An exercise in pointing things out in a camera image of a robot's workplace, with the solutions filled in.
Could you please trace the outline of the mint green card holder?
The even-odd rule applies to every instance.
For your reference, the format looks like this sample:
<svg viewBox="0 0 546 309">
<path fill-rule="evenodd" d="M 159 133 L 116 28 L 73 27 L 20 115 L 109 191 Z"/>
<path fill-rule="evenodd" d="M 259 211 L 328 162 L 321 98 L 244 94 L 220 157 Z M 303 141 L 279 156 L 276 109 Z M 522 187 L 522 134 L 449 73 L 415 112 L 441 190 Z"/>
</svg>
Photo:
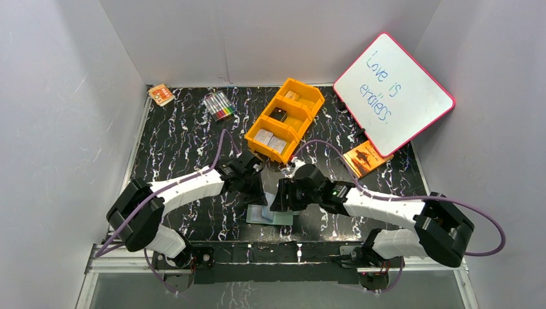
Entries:
<svg viewBox="0 0 546 309">
<path fill-rule="evenodd" d="M 292 226 L 294 215 L 292 212 L 274 212 L 270 206 L 275 196 L 269 192 L 265 193 L 266 205 L 249 204 L 247 207 L 246 222 L 260 225 L 286 225 Z"/>
</svg>

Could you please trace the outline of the orange three-compartment bin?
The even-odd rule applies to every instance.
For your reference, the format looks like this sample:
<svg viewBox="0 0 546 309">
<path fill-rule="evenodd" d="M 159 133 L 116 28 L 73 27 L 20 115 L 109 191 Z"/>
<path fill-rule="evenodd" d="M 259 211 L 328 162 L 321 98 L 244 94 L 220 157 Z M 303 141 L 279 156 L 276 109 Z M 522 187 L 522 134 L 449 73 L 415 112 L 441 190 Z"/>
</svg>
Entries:
<svg viewBox="0 0 546 309">
<path fill-rule="evenodd" d="M 324 103 L 319 88 L 287 79 L 245 134 L 249 149 L 287 163 Z"/>
</svg>

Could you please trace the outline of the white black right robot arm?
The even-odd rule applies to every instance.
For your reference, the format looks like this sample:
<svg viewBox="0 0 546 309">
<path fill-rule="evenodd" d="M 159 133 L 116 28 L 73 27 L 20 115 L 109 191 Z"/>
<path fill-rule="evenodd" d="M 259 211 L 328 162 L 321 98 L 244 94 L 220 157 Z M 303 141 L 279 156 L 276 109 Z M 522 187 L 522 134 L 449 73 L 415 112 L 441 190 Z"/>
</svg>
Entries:
<svg viewBox="0 0 546 309">
<path fill-rule="evenodd" d="M 404 198 L 359 190 L 354 183 L 332 181 L 312 164 L 299 164 L 278 182 L 272 212 L 299 212 L 317 204 L 330 214 L 365 217 L 398 226 L 372 230 L 361 247 L 342 252 L 340 264 L 380 266 L 392 258 L 431 258 L 459 267 L 474 231 L 473 223 L 444 196 Z"/>
</svg>

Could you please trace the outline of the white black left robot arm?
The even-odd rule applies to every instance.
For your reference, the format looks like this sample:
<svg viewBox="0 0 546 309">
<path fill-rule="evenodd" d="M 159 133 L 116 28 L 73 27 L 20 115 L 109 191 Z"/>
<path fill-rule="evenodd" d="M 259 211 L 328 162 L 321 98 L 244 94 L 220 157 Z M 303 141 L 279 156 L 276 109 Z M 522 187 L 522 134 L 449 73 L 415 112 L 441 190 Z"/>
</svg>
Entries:
<svg viewBox="0 0 546 309">
<path fill-rule="evenodd" d="M 178 178 L 162 182 L 135 179 L 111 206 L 106 220 L 128 251 L 152 250 L 184 268 L 194 250 L 181 232 L 164 226 L 162 220 L 183 205 L 226 192 L 240 193 L 250 203 L 266 203 L 262 169 L 263 160 L 244 150 Z"/>
</svg>

